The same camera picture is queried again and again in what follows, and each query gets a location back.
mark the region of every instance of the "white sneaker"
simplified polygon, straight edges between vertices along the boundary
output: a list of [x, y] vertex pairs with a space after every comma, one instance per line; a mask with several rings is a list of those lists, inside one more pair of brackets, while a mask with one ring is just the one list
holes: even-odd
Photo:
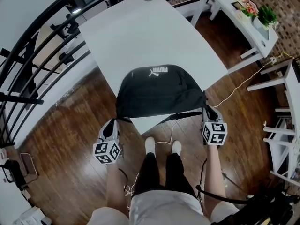
[[147, 137], [145, 141], [146, 154], [152, 152], [155, 155], [155, 140], [153, 137]]
[[176, 140], [176, 141], [173, 142], [172, 153], [177, 153], [180, 156], [180, 153], [181, 153], [181, 143], [178, 140]]

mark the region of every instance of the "puma logo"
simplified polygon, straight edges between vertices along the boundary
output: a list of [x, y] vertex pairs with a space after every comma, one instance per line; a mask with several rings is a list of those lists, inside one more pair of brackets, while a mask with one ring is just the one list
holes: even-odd
[[156, 77], [159, 76], [158, 73], [167, 73], [168, 72], [168, 68], [167, 67], [154, 67], [153, 70], [150, 69], [150, 75], [151, 76], [152, 74]]

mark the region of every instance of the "metal railing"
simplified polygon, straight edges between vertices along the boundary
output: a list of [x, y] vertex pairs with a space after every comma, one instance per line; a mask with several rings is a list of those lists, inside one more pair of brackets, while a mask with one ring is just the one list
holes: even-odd
[[[13, 96], [12, 92], [16, 86], [16, 83], [18, 79], [20, 78], [22, 72], [28, 68], [28, 66], [32, 66], [32, 62], [34, 58], [39, 54], [39, 52], [42, 51], [42, 49], [56, 36], [60, 31], [62, 31], [68, 24], [70, 24], [71, 21], [78, 18], [80, 15], [83, 15], [86, 11], [89, 9], [95, 7], [96, 5], [100, 4], [101, 2], [104, 2], [106, 0], [95, 0], [92, 3], [86, 5], [83, 7], [78, 13], [72, 15], [70, 18], [68, 18], [65, 22], [63, 22], [61, 25], [59, 25], [36, 49], [35, 51], [30, 55], [30, 57], [25, 60], [23, 58], [24, 56], [24, 50], [26, 49], [26, 46], [28, 44], [28, 41], [30, 41], [37, 33], [37, 31], [52, 17], [54, 16], [58, 11], [60, 11], [63, 7], [65, 7], [69, 2], [72, 0], [56, 0], [52, 5], [50, 5], [40, 16], [36, 18], [36, 20], [29, 26], [29, 28], [23, 33], [23, 35], [20, 37], [18, 42], [15, 44], [12, 51], [7, 56], [6, 60], [0, 65], [0, 68], [2, 68], [2, 71], [0, 73], [0, 87], [5, 82], [7, 76], [11, 73], [11, 71], [14, 69], [15, 65], [22, 61], [22, 66], [18, 70], [17, 74], [14, 76], [8, 91], [6, 94], [0, 93], [0, 101], [2, 101], [2, 104], [0, 106], [0, 147], [6, 147], [9, 145], [14, 145], [14, 140], [20, 131], [21, 127], [23, 126], [24, 122], [30, 115], [30, 113], [33, 111], [33, 109], [36, 107], [36, 105], [42, 105], [43, 100], [42, 98], [45, 96], [45, 94], [51, 89], [51, 87], [59, 80], [61, 79], [64, 74], [66, 74], [71, 68], [73, 68], [76, 64], [78, 64], [80, 61], [82, 61], [86, 56], [89, 55], [89, 51], [85, 52], [83, 55], [81, 55], [79, 58], [77, 58], [73, 63], [71, 63], [69, 66], [67, 66], [59, 76], [57, 76], [54, 81], [52, 81], [51, 84], [47, 86], [47, 88], [39, 95], [39, 97], [36, 99], [34, 96], [37, 94], [37, 91], [41, 88], [43, 84], [45, 84], [45, 81], [53, 74], [57, 73], [57, 69], [65, 62], [67, 61], [75, 52], [77, 52], [80, 48], [82, 48], [85, 45], [85, 42], [81, 42], [78, 46], [76, 46], [73, 50], [71, 50], [63, 59], [61, 59], [53, 68], [47, 69], [45, 68], [46, 64], [59, 52], [61, 49], [68, 44], [71, 40], [73, 40], [76, 36], [80, 34], [79, 29], [77, 29], [73, 34], [69, 35], [57, 48], [54, 49], [54, 51], [41, 63], [40, 66], [36, 66], [36, 71], [31, 75], [31, 77], [27, 80], [25, 85], [22, 87], [21, 91], [19, 92], [18, 96]], [[113, 6], [118, 3], [118, 0], [108, 0], [110, 5]], [[179, 7], [186, 5], [188, 3], [196, 2], [198, 0], [188, 0], [186, 2], [176, 4], [174, 7]], [[47, 71], [48, 73], [46, 76], [42, 79], [42, 81], [35, 87], [35, 89], [29, 94], [29, 96], [24, 96], [24, 92], [27, 90], [29, 84], [33, 82], [34, 78], [41, 72]], [[6, 104], [8, 101], [14, 102], [9, 113], [5, 114]], [[23, 106], [21, 107], [20, 111], [17, 113], [16, 116], [12, 119], [12, 114], [15, 111], [16, 106], [19, 103], [23, 103]], [[25, 116], [20, 120], [18, 127], [16, 128], [13, 136], [12, 131], [17, 125], [17, 122], [25, 110], [25, 108], [31, 105]]]

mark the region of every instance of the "black pants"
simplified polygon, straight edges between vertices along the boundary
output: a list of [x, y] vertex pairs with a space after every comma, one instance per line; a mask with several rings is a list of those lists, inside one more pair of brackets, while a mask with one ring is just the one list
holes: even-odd
[[177, 153], [169, 155], [165, 166], [165, 187], [161, 186], [159, 184], [158, 163], [154, 154], [152, 152], [148, 153], [142, 163], [133, 196], [152, 190], [171, 190], [191, 194], [196, 197], [183, 172], [180, 156]]

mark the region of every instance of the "brick wall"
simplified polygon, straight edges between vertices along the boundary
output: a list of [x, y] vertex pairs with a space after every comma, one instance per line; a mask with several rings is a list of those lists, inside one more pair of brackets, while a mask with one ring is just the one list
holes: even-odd
[[[187, 0], [173, 0], [176, 4]], [[300, 0], [252, 0], [258, 6], [269, 5], [277, 14], [279, 39], [270, 55], [288, 54], [300, 56]]]

